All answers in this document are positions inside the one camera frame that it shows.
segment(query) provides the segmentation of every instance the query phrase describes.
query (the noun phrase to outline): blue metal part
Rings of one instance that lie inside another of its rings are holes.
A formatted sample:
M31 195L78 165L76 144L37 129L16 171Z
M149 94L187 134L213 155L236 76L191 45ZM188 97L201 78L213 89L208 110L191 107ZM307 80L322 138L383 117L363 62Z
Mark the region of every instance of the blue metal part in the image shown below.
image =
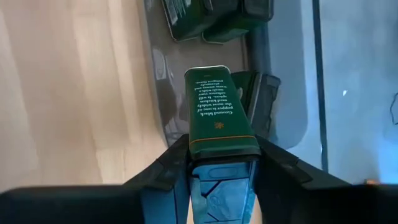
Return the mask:
M190 177L195 223L249 223L257 161L203 165Z

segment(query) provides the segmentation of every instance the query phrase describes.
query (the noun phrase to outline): gold logo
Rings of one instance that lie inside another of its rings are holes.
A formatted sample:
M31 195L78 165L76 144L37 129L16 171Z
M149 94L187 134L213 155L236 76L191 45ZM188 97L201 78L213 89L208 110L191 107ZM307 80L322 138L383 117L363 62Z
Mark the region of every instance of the gold logo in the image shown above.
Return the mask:
M224 124L221 123L221 122L215 122L215 123L214 123L214 127L215 127L216 129L223 129L223 128L224 128Z

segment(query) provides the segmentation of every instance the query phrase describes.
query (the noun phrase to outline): green box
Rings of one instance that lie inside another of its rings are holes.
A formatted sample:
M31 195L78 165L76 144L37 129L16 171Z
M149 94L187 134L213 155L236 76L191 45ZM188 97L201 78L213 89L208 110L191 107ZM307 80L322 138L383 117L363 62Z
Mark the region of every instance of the green box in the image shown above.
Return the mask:
M273 0L241 0L237 11L218 20L203 32L203 40L223 44L264 25L273 15Z
M185 85L192 159L261 154L228 68L191 68Z
M196 38L217 19L237 10L239 0L162 0L177 42Z

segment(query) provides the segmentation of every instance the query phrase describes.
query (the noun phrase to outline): green tin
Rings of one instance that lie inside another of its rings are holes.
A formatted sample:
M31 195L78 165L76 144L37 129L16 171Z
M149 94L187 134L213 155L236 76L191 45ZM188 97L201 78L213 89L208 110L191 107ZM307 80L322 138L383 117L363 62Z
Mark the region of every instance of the green tin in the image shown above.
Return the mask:
M274 14L273 0L241 0L239 9L203 32L203 40L223 44L264 25Z
M239 0L162 0L177 42L196 38L217 19L237 10Z
M261 154L227 67L191 68L185 84L192 159Z

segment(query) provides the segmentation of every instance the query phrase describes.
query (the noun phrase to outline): wooden surface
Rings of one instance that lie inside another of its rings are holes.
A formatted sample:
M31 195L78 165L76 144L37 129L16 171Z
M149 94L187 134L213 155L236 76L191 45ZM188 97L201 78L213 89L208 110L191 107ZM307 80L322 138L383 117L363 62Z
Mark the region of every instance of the wooden surface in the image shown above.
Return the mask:
M123 183L165 151L142 4L0 0L0 191Z

